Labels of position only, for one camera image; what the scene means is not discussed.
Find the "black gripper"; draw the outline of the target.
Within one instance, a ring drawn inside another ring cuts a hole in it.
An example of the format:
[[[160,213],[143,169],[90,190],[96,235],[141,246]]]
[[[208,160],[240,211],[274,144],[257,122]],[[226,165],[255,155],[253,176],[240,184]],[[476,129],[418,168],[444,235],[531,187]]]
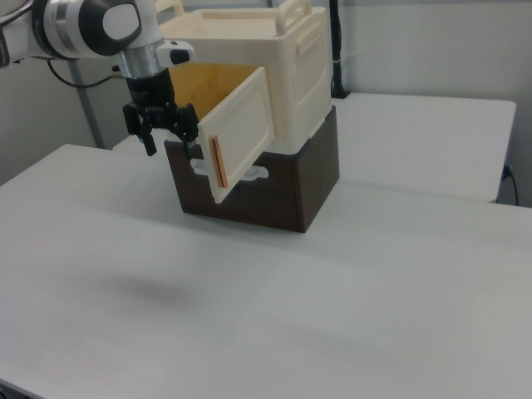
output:
[[[126,127],[130,135],[139,138],[146,154],[153,156],[157,152],[152,130],[163,129],[180,138],[185,157],[191,160],[190,148],[198,137],[199,122],[191,104],[176,104],[170,72],[126,78],[126,84],[131,94],[131,101],[123,106]]]

